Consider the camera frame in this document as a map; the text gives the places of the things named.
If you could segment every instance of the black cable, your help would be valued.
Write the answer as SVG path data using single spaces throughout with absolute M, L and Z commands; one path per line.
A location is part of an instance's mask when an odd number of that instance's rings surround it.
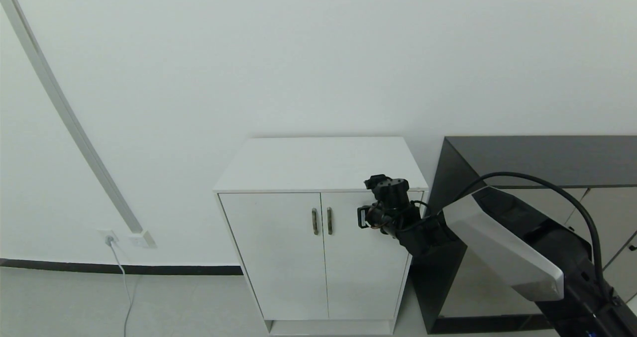
M 522 178 L 522 179 L 534 181 L 535 183 L 538 183 L 540 185 L 544 185 L 545 187 L 548 187 L 551 190 L 555 191 L 556 193 L 560 194 L 566 200 L 570 201 L 573 206 L 575 206 L 577 211 L 580 212 L 580 214 L 582 214 L 582 217 L 584 217 L 584 221 L 586 221 L 586 225 L 588 226 L 589 232 L 591 233 L 591 242 L 592 242 L 592 249 L 593 249 L 593 264 L 594 264 L 594 267 L 595 267 L 595 277 L 596 277 L 597 282 L 598 282 L 599 291 L 601 292 L 603 298 L 608 303 L 611 303 L 610 292 L 608 292 L 608 289 L 607 289 L 607 287 L 605 285 L 605 280 L 604 280 L 604 275 L 603 275 L 603 265 L 601 263 L 601 245 L 599 243 L 599 235 L 598 235 L 597 228 L 596 228 L 595 223 L 594 223 L 594 221 L 593 221 L 593 219 L 591 217 L 591 214 L 589 214 L 589 212 L 582 205 L 582 203 L 580 203 L 571 194 L 566 192 L 566 190 L 558 187 L 557 185 L 555 185 L 553 183 L 550 183 L 550 182 L 548 182 L 546 180 L 537 178 L 537 177 L 532 176 L 532 175 L 523 174 L 521 172 L 501 171 L 501 172 L 492 172 L 492 173 L 489 173 L 489 174 L 485 174 L 483 176 L 480 176 L 480 178 L 477 178 L 476 180 L 471 181 L 471 183 L 469 183 L 469 185 L 467 185 L 466 188 L 462 189 L 460 194 L 458 194 L 455 197 L 455 199 L 453 199 L 453 201 L 457 201 L 458 199 L 463 197 L 477 183 L 480 183 L 480 181 L 484 181 L 486 179 L 493 178 L 494 176 L 513 176 L 515 178 Z
M 412 200 L 412 201 L 410 201 L 410 203 L 412 203 L 412 204 L 413 204 L 413 203 L 419 203 L 419 204 L 421 204 L 421 205 L 426 206 L 428 209 L 430 209 L 430 208 L 431 208 L 431 207 L 429 206 L 429 204 L 425 203 L 424 201 Z

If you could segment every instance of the cabinet door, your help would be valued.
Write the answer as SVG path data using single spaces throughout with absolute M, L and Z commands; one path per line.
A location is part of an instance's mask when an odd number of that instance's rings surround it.
M 598 229 L 603 264 L 608 264 L 637 230 L 637 188 L 594 188 L 582 199 Z M 582 215 L 575 210 L 566 226 L 591 242 Z
M 625 302 L 637 294 L 637 237 L 608 265 L 604 278 Z
M 320 194 L 219 197 L 264 319 L 327 319 Z
M 579 201 L 582 200 L 586 192 L 586 189 L 565 190 Z M 575 210 L 575 206 L 571 202 L 551 189 L 506 189 L 503 192 L 523 200 L 524 203 L 531 205 L 560 224 L 566 223 Z
M 358 227 L 357 208 L 375 201 L 371 192 L 321 193 L 330 319 L 394 318 L 409 255 L 391 236 Z

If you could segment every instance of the cabinet base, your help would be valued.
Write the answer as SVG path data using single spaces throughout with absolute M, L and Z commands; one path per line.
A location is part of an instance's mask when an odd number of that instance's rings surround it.
M 275 320 L 266 324 L 271 336 L 387 336 L 394 332 L 394 321 L 390 320 Z

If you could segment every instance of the black baseboard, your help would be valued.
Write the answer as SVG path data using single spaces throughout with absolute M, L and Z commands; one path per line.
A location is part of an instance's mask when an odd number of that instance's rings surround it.
M 36 269 L 47 271 L 66 271 L 75 273 L 114 273 L 120 274 L 118 265 L 78 264 L 75 262 L 49 262 L 32 260 L 13 260 L 0 258 L 0 266 L 20 269 Z M 139 266 L 123 265 L 127 274 L 157 275 L 211 275 L 239 276 L 243 275 L 241 266 Z
M 462 334 L 552 330 L 544 315 L 439 317 L 430 334 Z

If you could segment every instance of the wall outlet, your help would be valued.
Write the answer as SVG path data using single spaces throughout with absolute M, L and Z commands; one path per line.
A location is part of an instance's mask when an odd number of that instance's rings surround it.
M 100 229 L 98 230 L 98 233 L 100 233 L 100 236 L 102 237 L 102 242 L 106 243 L 106 237 L 107 236 L 113 236 L 113 241 L 114 242 L 118 242 L 119 239 L 117 238 L 117 235 L 115 235 L 115 233 L 113 232 L 113 230 L 107 230 L 107 229 Z
M 143 248 L 156 248 L 155 240 L 150 235 L 147 230 L 142 231 L 141 233 L 132 233 L 128 237 L 130 242 L 134 246 L 143 247 Z

